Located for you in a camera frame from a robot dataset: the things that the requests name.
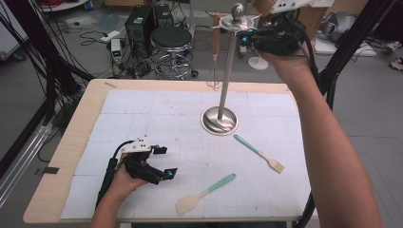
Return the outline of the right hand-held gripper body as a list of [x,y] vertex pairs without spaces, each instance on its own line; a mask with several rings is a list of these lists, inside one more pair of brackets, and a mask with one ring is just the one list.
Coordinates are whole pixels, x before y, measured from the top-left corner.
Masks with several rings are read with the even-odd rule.
[[298,20],[300,9],[261,16],[253,36],[257,50],[275,55],[290,55],[309,40],[306,27]]

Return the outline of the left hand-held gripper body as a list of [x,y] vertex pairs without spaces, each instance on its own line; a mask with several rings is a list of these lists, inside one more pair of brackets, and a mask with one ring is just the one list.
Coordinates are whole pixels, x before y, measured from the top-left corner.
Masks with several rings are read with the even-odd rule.
[[152,167],[147,162],[156,146],[162,147],[157,144],[150,144],[146,136],[124,143],[122,153],[125,156],[122,159],[122,163],[133,179],[142,179],[154,184],[158,184],[163,180],[164,171]]

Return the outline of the wire whisk with wooden handle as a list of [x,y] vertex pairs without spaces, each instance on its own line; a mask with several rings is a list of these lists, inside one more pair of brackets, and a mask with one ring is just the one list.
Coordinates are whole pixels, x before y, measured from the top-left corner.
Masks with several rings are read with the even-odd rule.
[[214,14],[213,20],[213,43],[212,43],[212,61],[213,65],[209,71],[209,78],[206,82],[207,86],[212,88],[213,90],[218,90],[220,88],[220,82],[218,81],[217,76],[217,59],[220,51],[220,19],[221,14],[216,12]]

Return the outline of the cream spatula with mint handle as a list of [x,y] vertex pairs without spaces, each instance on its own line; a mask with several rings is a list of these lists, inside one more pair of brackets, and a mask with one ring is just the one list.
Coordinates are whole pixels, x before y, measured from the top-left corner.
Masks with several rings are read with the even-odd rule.
[[223,187],[225,184],[229,183],[230,181],[234,180],[236,178],[236,174],[229,174],[226,177],[222,178],[221,180],[217,181],[207,189],[203,190],[197,195],[188,195],[185,197],[180,198],[176,202],[176,210],[180,216],[184,215],[185,213],[193,210],[194,208],[197,207],[199,200],[208,195],[209,193],[219,189],[220,187]]

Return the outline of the metal utensil stand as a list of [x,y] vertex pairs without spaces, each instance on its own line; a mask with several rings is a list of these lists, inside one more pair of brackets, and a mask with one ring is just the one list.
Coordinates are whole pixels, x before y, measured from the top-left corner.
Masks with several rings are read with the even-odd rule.
[[245,16],[244,12],[244,5],[236,3],[231,8],[230,14],[221,16],[220,19],[220,29],[226,29],[230,32],[229,48],[221,84],[220,104],[208,107],[201,114],[201,126],[207,132],[216,136],[230,135],[236,131],[239,125],[237,114],[226,107],[225,102],[237,44],[236,33],[254,27],[254,21]]

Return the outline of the mint handled spatula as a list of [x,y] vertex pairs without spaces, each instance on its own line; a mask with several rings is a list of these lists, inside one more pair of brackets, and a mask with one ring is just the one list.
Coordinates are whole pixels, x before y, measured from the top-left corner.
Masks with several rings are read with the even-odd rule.
[[268,165],[274,169],[277,173],[281,173],[284,170],[284,165],[275,160],[275,159],[271,159],[268,156],[266,156],[263,152],[259,151],[255,146],[253,146],[251,143],[249,143],[247,140],[245,140],[243,137],[235,134],[234,138],[240,142],[241,144],[243,144],[244,146],[246,146],[247,148],[249,148],[250,150],[252,150],[253,152],[255,152],[256,154],[258,154],[261,158],[263,158],[264,160],[267,161]]

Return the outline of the person's left hand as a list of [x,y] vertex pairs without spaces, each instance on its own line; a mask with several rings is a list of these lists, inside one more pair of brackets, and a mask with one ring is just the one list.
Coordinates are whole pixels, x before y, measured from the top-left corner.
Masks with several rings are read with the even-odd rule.
[[133,179],[121,165],[116,172],[114,179],[107,193],[116,201],[123,202],[138,187],[147,184],[146,180]]

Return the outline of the person's right hand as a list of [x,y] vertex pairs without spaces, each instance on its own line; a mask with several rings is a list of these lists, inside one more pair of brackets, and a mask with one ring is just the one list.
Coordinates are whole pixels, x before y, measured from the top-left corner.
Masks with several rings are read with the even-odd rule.
[[258,55],[274,67],[279,78],[291,90],[316,84],[308,60],[301,50],[287,56],[277,56],[263,51],[258,51]]

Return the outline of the white stand with round base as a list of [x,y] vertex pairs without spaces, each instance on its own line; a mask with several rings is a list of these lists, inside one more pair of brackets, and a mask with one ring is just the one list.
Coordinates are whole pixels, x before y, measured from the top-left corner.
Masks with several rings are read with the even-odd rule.
[[257,51],[255,56],[248,59],[248,65],[257,70],[265,70],[269,67],[269,64],[260,57]]

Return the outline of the cardboard box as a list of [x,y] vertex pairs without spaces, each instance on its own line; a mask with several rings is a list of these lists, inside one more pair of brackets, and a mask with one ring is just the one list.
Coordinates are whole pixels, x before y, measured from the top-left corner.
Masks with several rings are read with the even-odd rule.
[[253,0],[253,7],[265,17],[279,13],[301,9],[301,17],[312,16],[320,12],[320,8],[313,8],[314,0]]

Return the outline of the white grid mat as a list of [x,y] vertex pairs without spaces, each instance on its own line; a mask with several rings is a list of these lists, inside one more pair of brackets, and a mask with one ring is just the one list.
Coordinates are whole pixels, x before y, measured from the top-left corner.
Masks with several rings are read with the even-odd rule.
[[[178,219],[176,202],[198,194],[229,174],[234,180],[201,198],[189,219],[295,219],[310,192],[299,115],[291,95],[231,92],[226,107],[239,118],[237,130],[214,136],[201,125],[217,92],[111,90],[75,170],[62,219],[92,217],[108,160],[118,146],[146,136],[167,147],[148,162],[177,168],[173,180],[146,184],[127,198],[122,219]],[[284,165],[279,174],[238,142],[237,134]]]

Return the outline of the white keyboard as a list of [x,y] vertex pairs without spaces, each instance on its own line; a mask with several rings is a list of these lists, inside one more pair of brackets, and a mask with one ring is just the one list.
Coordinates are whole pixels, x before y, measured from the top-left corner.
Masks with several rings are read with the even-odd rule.
[[334,2],[335,0],[312,0],[309,5],[312,8],[329,8]]

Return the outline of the black round stool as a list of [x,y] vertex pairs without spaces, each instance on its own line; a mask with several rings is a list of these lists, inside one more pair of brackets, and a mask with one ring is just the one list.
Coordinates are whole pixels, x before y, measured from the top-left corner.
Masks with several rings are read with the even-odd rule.
[[161,54],[154,63],[159,76],[183,79],[193,67],[186,57],[192,48],[192,35],[185,28],[167,26],[151,32],[151,46]]

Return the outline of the black tape strip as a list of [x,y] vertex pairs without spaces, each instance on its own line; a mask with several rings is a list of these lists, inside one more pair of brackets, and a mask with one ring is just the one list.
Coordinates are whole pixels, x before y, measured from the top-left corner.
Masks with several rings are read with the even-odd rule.
[[52,174],[55,175],[57,174],[59,171],[59,168],[57,167],[45,167],[44,169],[36,169],[36,171],[34,172],[34,175],[36,176],[43,176],[44,174]]

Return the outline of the black computer tower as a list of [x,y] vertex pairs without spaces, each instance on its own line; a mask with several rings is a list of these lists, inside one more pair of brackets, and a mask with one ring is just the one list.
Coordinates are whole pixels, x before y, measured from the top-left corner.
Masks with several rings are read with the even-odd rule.
[[144,59],[150,56],[150,34],[154,28],[153,8],[145,5],[135,6],[125,22],[126,34],[134,56]]

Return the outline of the small white device green display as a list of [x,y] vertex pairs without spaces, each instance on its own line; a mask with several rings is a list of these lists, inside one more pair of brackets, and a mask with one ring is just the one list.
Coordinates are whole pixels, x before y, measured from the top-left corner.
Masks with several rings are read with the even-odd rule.
[[122,50],[121,50],[121,42],[119,39],[112,39],[110,42],[110,50],[111,56],[116,63],[120,63],[122,61]]

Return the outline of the white power strip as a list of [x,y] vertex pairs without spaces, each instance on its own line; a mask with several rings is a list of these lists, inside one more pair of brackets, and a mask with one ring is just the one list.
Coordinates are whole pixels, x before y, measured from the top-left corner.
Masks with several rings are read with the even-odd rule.
[[101,41],[103,42],[108,42],[109,40],[115,38],[116,36],[118,36],[120,34],[119,31],[117,30],[113,30],[110,33],[108,33],[106,36],[101,38]]

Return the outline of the black frame pole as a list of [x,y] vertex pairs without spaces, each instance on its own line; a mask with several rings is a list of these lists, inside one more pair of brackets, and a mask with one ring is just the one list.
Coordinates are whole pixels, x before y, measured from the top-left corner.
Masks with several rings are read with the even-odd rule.
[[4,2],[32,44],[46,60],[48,79],[67,83],[72,80],[71,74],[75,74],[86,81],[94,79],[89,73],[68,63],[60,55],[29,0],[4,0]]
[[325,96],[326,103],[330,108],[334,107],[336,83],[341,71],[347,66],[375,25],[388,13],[396,1],[369,0],[327,66],[319,73],[319,89]]

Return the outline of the aluminium rail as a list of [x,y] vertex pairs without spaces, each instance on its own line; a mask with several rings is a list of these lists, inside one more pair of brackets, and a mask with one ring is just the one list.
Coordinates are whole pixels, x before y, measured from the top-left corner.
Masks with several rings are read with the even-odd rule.
[[22,147],[22,155],[11,167],[4,180],[0,180],[0,209],[5,205],[10,194],[22,179],[33,159],[44,145],[52,131],[52,124],[40,125]]

